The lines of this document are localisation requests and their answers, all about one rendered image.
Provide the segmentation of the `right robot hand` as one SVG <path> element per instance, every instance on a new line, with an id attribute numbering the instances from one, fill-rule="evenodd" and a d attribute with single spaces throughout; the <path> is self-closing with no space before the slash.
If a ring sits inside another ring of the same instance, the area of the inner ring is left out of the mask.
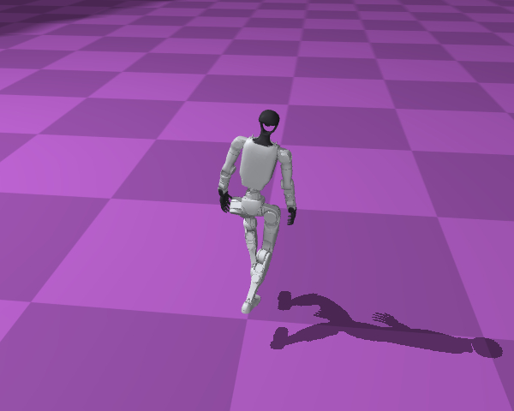
<path id="1" fill-rule="evenodd" d="M 294 210 L 293 207 L 289 207 L 288 212 L 291 213 L 291 215 L 288 216 L 288 217 L 291 217 L 291 219 L 288 219 L 289 222 L 287 222 L 288 223 L 287 225 L 292 225 L 294 223 L 294 219 L 296 217 L 296 209 Z"/>

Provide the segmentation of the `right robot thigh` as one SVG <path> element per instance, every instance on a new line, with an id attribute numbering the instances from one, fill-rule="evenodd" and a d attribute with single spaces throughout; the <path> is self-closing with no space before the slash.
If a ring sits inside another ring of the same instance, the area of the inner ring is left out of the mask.
<path id="1" fill-rule="evenodd" d="M 262 214 L 265 219 L 263 229 L 263 245 L 262 249 L 260 249 L 256 254 L 257 261 L 261 264 L 264 263 L 267 253 L 273 252 L 278 236 L 281 211 L 277 205 L 264 203 L 262 206 Z"/>

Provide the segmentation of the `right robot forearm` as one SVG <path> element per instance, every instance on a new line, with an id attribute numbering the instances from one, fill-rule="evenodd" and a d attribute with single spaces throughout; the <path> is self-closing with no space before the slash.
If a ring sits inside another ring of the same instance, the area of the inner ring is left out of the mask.
<path id="1" fill-rule="evenodd" d="M 293 207 L 296 209 L 296 199 L 295 199 L 295 188 L 294 182 L 291 179 L 291 190 L 284 190 L 285 202 L 287 205 L 287 210 L 289 207 Z"/>

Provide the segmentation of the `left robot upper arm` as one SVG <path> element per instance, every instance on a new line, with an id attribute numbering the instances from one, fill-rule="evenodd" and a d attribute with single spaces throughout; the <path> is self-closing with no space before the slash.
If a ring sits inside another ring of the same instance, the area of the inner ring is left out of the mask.
<path id="1" fill-rule="evenodd" d="M 223 167 L 223 172 L 225 172 L 226 174 L 233 175 L 235 173 L 236 166 L 234 165 L 234 163 L 240 154 L 240 150 L 243 149 L 244 143 L 247 139 L 248 138 L 244 136 L 237 136 L 232 141 Z"/>

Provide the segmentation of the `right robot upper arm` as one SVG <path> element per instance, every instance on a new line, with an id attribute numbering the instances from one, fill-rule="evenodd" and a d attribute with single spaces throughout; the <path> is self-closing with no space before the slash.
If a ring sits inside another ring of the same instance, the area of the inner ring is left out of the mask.
<path id="1" fill-rule="evenodd" d="M 291 190 L 292 177 L 292 154 L 289 150 L 278 148 L 278 161 L 281 163 L 281 172 L 283 180 L 281 180 L 281 188 L 283 190 Z"/>

